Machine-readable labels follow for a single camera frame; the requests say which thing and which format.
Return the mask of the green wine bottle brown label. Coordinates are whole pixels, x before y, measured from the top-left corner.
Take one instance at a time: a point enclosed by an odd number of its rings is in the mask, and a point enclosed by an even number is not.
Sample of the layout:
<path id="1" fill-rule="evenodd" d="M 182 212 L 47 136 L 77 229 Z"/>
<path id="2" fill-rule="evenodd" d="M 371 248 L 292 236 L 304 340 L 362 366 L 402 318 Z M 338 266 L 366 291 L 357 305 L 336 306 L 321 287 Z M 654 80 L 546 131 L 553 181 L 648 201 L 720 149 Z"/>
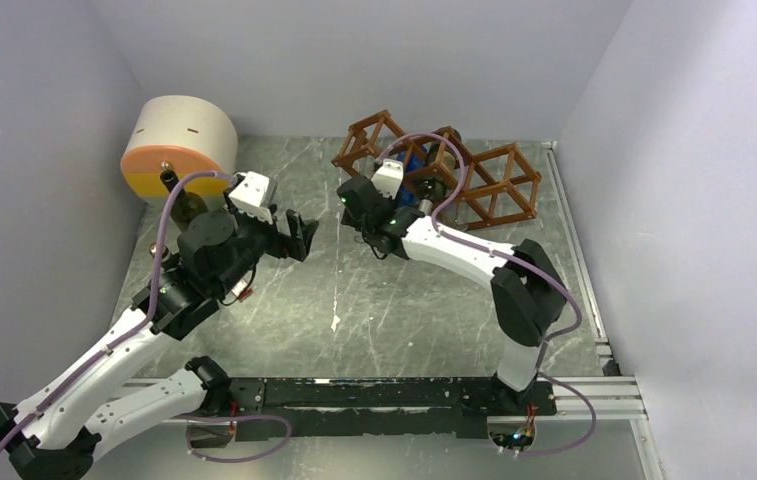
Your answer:
<path id="1" fill-rule="evenodd" d="M 456 156 L 449 146 L 444 147 L 443 143 L 437 141 L 428 148 L 425 160 L 426 167 L 442 165 L 453 173 L 457 164 Z M 417 184 L 417 195 L 419 198 L 418 209 L 426 215 L 430 215 L 434 207 L 440 205 L 448 197 L 449 187 L 443 177 L 433 171 L 430 176 L 424 177 Z"/>

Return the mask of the dark bottle cream label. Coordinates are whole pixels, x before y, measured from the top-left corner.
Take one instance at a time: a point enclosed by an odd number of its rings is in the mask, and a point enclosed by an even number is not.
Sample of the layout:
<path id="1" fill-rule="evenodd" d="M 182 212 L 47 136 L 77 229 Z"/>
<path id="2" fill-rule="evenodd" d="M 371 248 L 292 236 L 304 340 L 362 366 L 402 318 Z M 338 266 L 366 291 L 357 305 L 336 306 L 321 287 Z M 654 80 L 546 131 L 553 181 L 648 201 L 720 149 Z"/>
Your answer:
<path id="1" fill-rule="evenodd" d="M 208 212 L 206 202 L 198 194 L 177 187 L 179 178 L 173 170 L 163 170 L 160 173 L 160 181 L 169 193 L 175 192 L 169 215 L 181 232 L 188 230 L 195 218 Z"/>

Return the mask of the small dark bottle gold cap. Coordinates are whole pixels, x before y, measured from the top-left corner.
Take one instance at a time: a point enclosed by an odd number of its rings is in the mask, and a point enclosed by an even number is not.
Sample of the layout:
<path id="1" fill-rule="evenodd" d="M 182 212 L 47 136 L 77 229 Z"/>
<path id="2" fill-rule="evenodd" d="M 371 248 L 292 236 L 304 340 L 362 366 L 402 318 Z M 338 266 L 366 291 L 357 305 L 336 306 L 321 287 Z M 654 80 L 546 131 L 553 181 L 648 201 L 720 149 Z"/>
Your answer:
<path id="1" fill-rule="evenodd" d="M 168 248 L 159 246 L 156 242 L 153 242 L 149 246 L 149 253 L 153 259 L 162 259 L 163 255 L 168 253 Z"/>

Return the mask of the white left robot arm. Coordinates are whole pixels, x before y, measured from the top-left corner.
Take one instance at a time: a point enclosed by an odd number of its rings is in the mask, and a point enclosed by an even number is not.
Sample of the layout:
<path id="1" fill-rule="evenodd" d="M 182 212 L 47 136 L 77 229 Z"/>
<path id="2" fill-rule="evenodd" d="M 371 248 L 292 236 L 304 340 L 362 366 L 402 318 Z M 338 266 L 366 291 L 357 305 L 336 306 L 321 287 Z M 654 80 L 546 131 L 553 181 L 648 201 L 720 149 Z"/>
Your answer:
<path id="1" fill-rule="evenodd" d="M 0 452 L 22 479 L 79 479 L 107 452 L 183 414 L 231 413 L 225 371 L 207 356 L 120 400 L 112 394 L 142 366 L 212 317 L 227 294 L 247 286 L 264 256 L 302 261 L 318 228 L 288 211 L 289 230 L 241 211 L 195 217 L 178 250 L 154 248 L 150 283 L 117 323 L 49 385 L 16 404 L 0 403 Z"/>

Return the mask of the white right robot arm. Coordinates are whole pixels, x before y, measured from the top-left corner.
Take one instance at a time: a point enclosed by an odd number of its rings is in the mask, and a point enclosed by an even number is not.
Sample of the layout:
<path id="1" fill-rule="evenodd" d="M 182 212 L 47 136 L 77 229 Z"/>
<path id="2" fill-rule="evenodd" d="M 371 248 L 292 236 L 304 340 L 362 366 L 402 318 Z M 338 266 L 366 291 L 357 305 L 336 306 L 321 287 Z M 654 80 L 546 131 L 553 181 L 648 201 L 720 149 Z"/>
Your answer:
<path id="1" fill-rule="evenodd" d="M 337 189 L 345 213 L 376 257 L 396 256 L 445 269 L 489 289 L 496 318 L 506 337 L 495 376 L 496 406 L 516 414 L 532 399 L 546 334 L 567 299 L 563 281 L 543 247 L 490 242 L 449 228 L 419 209 L 384 197 L 364 176 Z"/>

